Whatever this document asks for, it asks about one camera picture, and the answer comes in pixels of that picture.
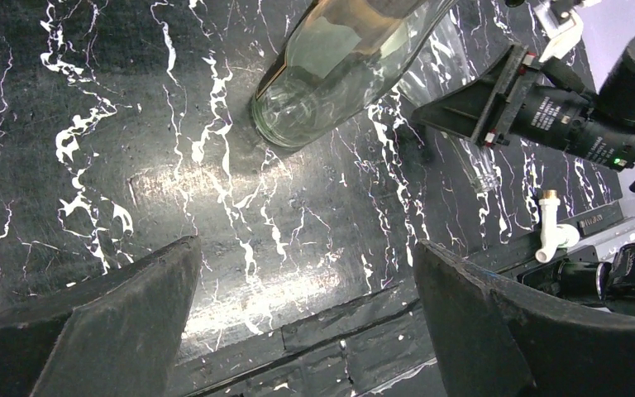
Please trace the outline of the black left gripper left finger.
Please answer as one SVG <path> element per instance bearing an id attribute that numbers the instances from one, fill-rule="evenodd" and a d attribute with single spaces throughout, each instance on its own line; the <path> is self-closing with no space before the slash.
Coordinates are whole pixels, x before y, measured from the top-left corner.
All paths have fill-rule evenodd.
<path id="1" fill-rule="evenodd" d="M 182 237 L 0 313 L 0 396 L 161 396 L 202 264 Z"/>

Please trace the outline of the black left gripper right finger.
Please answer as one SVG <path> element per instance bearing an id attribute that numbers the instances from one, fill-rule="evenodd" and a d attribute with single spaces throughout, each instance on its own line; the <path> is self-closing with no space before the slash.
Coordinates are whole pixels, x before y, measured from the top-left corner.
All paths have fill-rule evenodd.
<path id="1" fill-rule="evenodd" d="M 414 279 L 450 396 L 635 396 L 635 243 L 509 278 L 425 241 Z"/>

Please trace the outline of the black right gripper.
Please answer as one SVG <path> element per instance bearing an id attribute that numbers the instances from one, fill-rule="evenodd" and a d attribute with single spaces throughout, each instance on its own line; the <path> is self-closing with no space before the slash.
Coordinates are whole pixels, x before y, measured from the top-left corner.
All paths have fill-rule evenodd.
<path id="1" fill-rule="evenodd" d="M 477 146 L 507 146 L 509 133 L 611 170 L 635 165 L 635 88 L 594 98 L 535 84 L 536 54 L 512 44 L 481 76 L 416 108 L 411 121 Z"/>

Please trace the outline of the clear glass bottle tall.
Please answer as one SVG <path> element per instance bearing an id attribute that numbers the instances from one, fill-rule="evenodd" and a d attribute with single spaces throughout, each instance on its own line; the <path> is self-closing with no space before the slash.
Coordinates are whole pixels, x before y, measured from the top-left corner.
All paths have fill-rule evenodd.
<path id="1" fill-rule="evenodd" d="M 315 1 L 251 100 L 257 132 L 297 150 L 391 90 L 453 1 Z"/>

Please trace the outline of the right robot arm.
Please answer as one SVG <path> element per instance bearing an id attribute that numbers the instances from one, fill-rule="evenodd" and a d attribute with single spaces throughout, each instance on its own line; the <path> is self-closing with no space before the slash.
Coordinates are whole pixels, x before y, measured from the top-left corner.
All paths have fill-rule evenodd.
<path id="1" fill-rule="evenodd" d="M 479 146 L 519 136 L 617 172 L 635 166 L 635 37 L 600 91 L 588 88 L 564 62 L 541 60 L 512 44 L 473 82 L 416 108 L 415 123 Z M 635 181 L 630 189 L 635 193 Z M 580 240 L 578 227 L 558 222 L 558 193 L 545 190 L 538 268 L 519 281 L 594 309 L 635 317 L 635 243 L 611 262 L 559 259 Z"/>

